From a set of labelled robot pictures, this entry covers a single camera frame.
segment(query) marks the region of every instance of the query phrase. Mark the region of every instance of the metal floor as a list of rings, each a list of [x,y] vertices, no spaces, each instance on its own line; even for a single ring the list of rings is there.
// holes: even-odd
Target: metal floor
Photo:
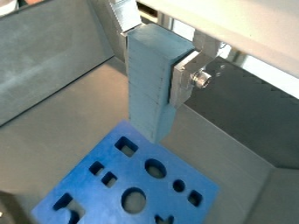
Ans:
[[[124,73],[124,64],[111,59],[0,127],[0,186],[16,195],[28,215],[127,119]],[[244,223],[274,166],[187,106],[179,108],[161,144],[220,187],[204,223]]]

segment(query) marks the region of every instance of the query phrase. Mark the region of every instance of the bolt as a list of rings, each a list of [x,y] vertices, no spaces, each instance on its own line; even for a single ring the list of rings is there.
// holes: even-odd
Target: bolt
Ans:
[[[191,84],[196,88],[205,88],[211,82],[211,76],[201,70],[191,75]]]

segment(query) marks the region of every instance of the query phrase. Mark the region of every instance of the circular hole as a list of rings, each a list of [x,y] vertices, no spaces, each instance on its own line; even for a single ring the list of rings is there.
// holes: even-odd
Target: circular hole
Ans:
[[[155,159],[148,159],[144,162],[144,168],[145,171],[148,172],[148,174],[156,178],[156,179],[161,179],[165,176],[165,168],[164,165]]]
[[[145,207],[145,194],[141,189],[132,187],[121,196],[121,207],[129,214],[139,214]]]
[[[172,182],[172,189],[180,193],[183,192],[184,190],[184,183],[180,179],[176,179],[173,182]]]

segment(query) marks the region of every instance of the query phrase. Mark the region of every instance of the blue plate with holes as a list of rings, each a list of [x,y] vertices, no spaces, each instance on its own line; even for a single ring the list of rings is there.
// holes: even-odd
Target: blue plate with holes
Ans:
[[[199,224],[217,186],[121,122],[41,200],[40,224]]]

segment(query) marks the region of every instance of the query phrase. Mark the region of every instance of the square hole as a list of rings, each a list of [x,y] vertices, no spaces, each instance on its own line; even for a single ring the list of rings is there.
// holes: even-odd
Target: square hole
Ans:
[[[201,203],[201,195],[196,191],[191,191],[188,201],[197,207]]]
[[[137,146],[121,136],[116,142],[116,148],[131,158],[137,150]]]
[[[104,168],[104,165],[99,161],[96,161],[93,165],[88,168],[88,170],[95,176],[97,176],[104,170]]]
[[[79,223],[83,215],[85,214],[85,210],[68,193],[63,194],[63,196],[55,203],[52,209],[57,211],[64,207],[68,208],[71,211],[71,217],[69,217],[68,223],[73,223],[73,224]]]
[[[107,173],[107,175],[104,176],[104,178],[101,179],[103,184],[107,187],[111,187],[117,181],[117,177],[115,176],[115,174],[109,171]]]

